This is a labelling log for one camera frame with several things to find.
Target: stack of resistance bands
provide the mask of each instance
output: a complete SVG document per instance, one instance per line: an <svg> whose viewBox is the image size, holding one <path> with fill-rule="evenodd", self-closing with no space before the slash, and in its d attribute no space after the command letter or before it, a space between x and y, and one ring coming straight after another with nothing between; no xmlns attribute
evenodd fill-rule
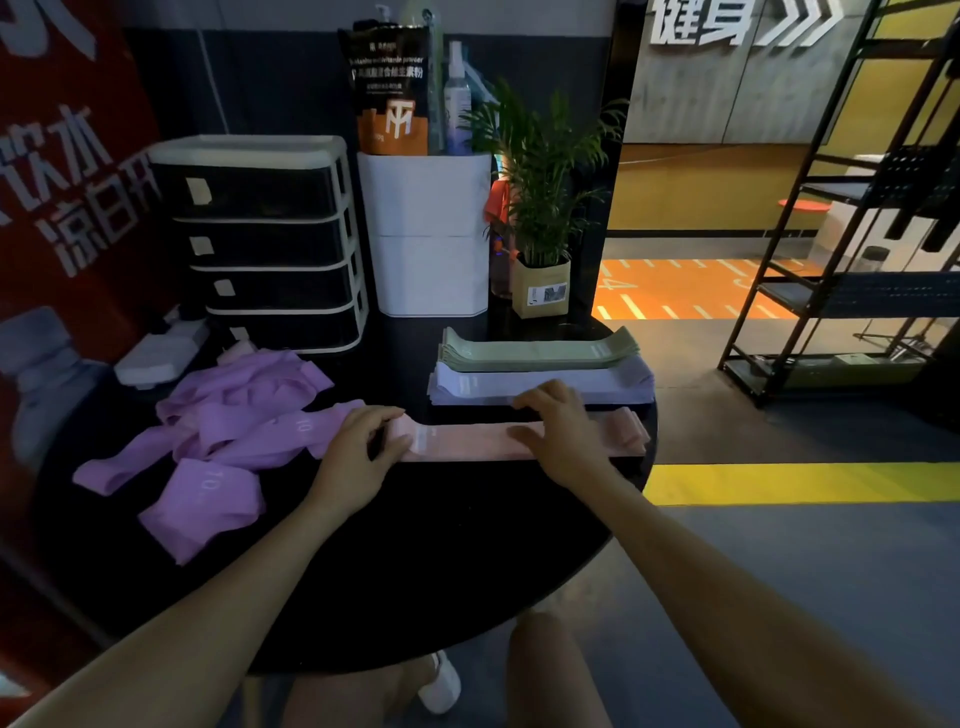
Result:
<svg viewBox="0 0 960 728"><path fill-rule="evenodd" d="M502 405L549 379L585 404L654 400L654 375L625 328L600 341L467 341L447 328L427 394L433 404Z"/></svg>

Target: person's left hand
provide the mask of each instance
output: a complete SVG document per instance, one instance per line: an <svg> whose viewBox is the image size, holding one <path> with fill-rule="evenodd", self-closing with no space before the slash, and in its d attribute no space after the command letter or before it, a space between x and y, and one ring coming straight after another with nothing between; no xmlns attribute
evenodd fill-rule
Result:
<svg viewBox="0 0 960 728"><path fill-rule="evenodd" d="M326 449L304 504L331 508L349 518L373 500L384 475L410 448L411 438L407 435L388 443L373 460L367 455L367 444L380 427L402 414L399 407L378 406L350 412Z"/></svg>

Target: forearm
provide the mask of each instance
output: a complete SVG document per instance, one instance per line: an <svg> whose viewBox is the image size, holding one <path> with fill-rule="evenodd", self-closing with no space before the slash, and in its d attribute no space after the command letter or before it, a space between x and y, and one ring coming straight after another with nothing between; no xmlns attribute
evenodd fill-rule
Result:
<svg viewBox="0 0 960 728"><path fill-rule="evenodd" d="M16 728L206 728L320 545L343 522L294 511L193 594L57 688Z"/></svg>
<svg viewBox="0 0 960 728"><path fill-rule="evenodd" d="M915 726L929 718L825 626L610 472L582 500L608 526L745 726Z"/></svg>

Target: yellow wall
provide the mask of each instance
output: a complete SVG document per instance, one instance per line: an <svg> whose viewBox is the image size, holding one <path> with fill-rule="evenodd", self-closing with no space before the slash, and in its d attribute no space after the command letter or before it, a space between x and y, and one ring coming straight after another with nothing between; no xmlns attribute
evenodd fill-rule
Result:
<svg viewBox="0 0 960 728"><path fill-rule="evenodd" d="M876 37L939 37L960 3L885 17ZM880 154L916 92L928 61L865 61L856 76L824 152ZM921 124L942 89L931 94ZM960 85L951 90L924 142L960 106ZM610 230L768 230L780 217L777 200L793 186L805 145L628 144L620 157ZM814 172L836 174L821 164ZM796 212L789 227L817 228L822 216Z"/></svg>

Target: potted plant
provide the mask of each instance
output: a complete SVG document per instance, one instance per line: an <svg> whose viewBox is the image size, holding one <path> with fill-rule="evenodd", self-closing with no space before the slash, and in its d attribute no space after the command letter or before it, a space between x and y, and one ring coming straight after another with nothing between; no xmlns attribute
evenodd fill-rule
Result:
<svg viewBox="0 0 960 728"><path fill-rule="evenodd" d="M559 91L546 117L528 110L505 81L492 92L496 101L461 119L472 130L475 152L503 158L501 177L510 188L506 228L517 250L511 266L514 311L524 319L562 315L569 306L570 246L589 224L579 212L586 200L603 194L574 191L570 173L607 161L602 144L619 140L626 114L618 107L625 102L608 105L589 128L577 131Z"/></svg>

